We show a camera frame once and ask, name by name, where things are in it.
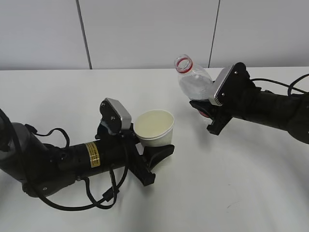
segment white wall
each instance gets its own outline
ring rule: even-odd
[[[218,0],[80,0],[95,69],[208,64]]]
[[[219,0],[79,0],[95,69],[209,62]],[[211,67],[308,66],[308,0],[221,0]],[[88,69],[75,0],[2,0],[0,70]]]
[[[211,67],[309,66],[308,0],[221,0]]]
[[[1,0],[0,70],[89,69],[74,0]]]

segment cup rim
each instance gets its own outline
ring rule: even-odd
[[[167,110],[161,110],[161,109],[148,110],[148,111],[145,111],[144,113],[142,113],[141,115],[139,115],[138,118],[139,118],[140,116],[142,116],[143,114],[148,113],[148,112],[151,112],[151,111],[163,111],[163,112],[169,113],[169,114],[172,116],[172,118],[173,118],[173,122],[172,122],[171,126],[170,126],[166,131],[162,132],[161,134],[158,134],[157,136],[147,137],[147,138],[146,138],[146,137],[139,136],[139,135],[136,133],[136,131],[135,131],[135,125],[136,125],[136,123],[134,123],[133,130],[134,130],[135,134],[137,135],[137,137],[139,137],[139,138],[141,138],[141,139],[143,139],[143,140],[154,140],[154,139],[159,139],[159,138],[163,137],[164,135],[166,135],[167,133],[169,133],[169,132],[173,129],[173,127],[174,127],[175,117],[174,117],[174,115],[173,115],[171,112],[169,112],[169,111],[167,111]]]

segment black wire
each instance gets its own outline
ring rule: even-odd
[[[299,78],[297,78],[296,80],[294,80],[288,87],[288,96],[291,97],[291,92],[292,92],[292,89],[295,89],[294,88],[294,85],[296,85],[299,81],[301,81],[302,79],[304,79],[305,77],[309,76],[309,74],[305,74]]]
[[[117,201],[117,185],[116,185],[116,179],[115,179],[115,174],[114,171],[111,167],[109,167],[110,175],[111,175],[111,181],[112,181],[112,192],[113,192],[113,203],[110,205],[101,205],[99,202],[96,201],[96,199],[92,196],[91,191],[90,191],[90,181],[88,177],[84,177],[82,180],[85,181],[86,184],[86,193],[87,197],[89,200],[97,207],[100,209],[110,209],[113,207],[113,205]]]
[[[270,79],[265,79],[265,78],[255,78],[255,79],[251,79],[252,81],[267,81],[267,82],[271,82],[271,83],[274,83],[274,84],[278,84],[278,85],[281,85],[281,86],[285,86],[285,87],[290,87],[290,85],[287,85],[285,83],[282,83],[282,82],[279,82],[279,81],[274,81],[274,80],[270,80]],[[301,89],[298,89],[298,88],[295,88],[292,86],[292,89],[298,91],[298,92],[301,92],[301,93],[307,93]]]
[[[129,169],[129,157],[128,157],[128,153],[127,153],[127,149],[126,149],[125,144],[123,144],[123,148],[124,148],[124,151],[125,151],[126,163],[125,163],[124,173],[123,173],[123,175],[122,175],[122,177],[121,177],[121,179],[120,179],[120,181],[117,185],[118,189],[122,186],[123,182],[125,181],[125,178],[126,178],[126,175],[127,175],[128,169]]]
[[[65,146],[65,148],[68,148],[70,146],[70,138],[69,138],[68,134],[66,133],[66,131],[64,129],[62,129],[62,128],[54,128],[54,129],[50,130],[47,134],[38,134],[38,131],[33,126],[31,126],[29,124],[25,124],[25,127],[27,127],[27,129],[31,133],[33,133],[33,134],[35,134],[37,136],[40,136],[40,137],[47,137],[47,136],[51,135],[54,131],[57,130],[57,131],[61,132],[63,134],[64,138],[66,139],[66,146]]]

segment bottle neck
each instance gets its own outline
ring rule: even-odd
[[[175,59],[174,65],[178,73],[184,74],[192,69],[193,62],[189,56],[181,55],[177,59]]]

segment white table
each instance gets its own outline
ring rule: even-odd
[[[215,78],[220,69],[210,69]],[[291,83],[309,67],[251,68],[252,78]],[[256,82],[279,94],[286,88]],[[309,80],[300,87],[307,89]],[[300,232],[309,230],[309,146],[287,132],[233,119],[219,136],[207,132],[182,94],[174,70],[1,71],[0,107],[11,121],[45,133],[64,128],[71,144],[94,140],[99,104],[118,99],[133,121],[151,109],[175,116],[175,152],[153,170],[142,187],[129,174],[111,210],[62,212],[22,192],[0,171],[1,232]],[[64,146],[60,134],[41,139]],[[116,171],[118,177],[122,169]],[[98,199],[110,187],[109,174],[91,178]],[[51,200],[88,204],[84,182]]]

